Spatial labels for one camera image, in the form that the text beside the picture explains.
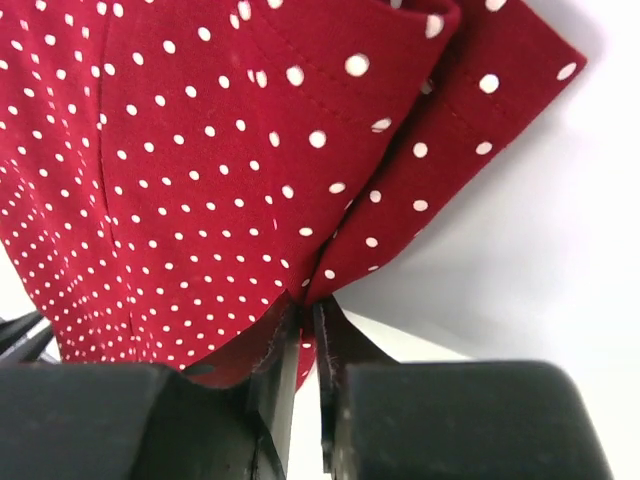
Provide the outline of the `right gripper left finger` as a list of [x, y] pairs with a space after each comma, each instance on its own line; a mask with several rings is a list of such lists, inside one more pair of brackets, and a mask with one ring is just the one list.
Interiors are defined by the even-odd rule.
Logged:
[[281, 295], [225, 346], [162, 365], [1, 366], [5, 479], [283, 479], [299, 353], [297, 309]]

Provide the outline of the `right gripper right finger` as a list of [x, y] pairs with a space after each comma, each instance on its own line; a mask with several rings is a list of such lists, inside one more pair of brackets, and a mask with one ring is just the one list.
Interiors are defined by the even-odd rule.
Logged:
[[335, 479], [608, 479], [571, 378], [540, 361], [402, 363], [334, 298], [313, 307], [325, 471]]

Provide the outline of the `red polka dot skirt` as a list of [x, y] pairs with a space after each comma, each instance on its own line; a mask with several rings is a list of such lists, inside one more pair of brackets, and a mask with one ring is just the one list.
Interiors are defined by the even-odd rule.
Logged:
[[585, 64], [522, 1], [5, 1], [1, 242], [64, 362], [183, 369], [392, 261]]

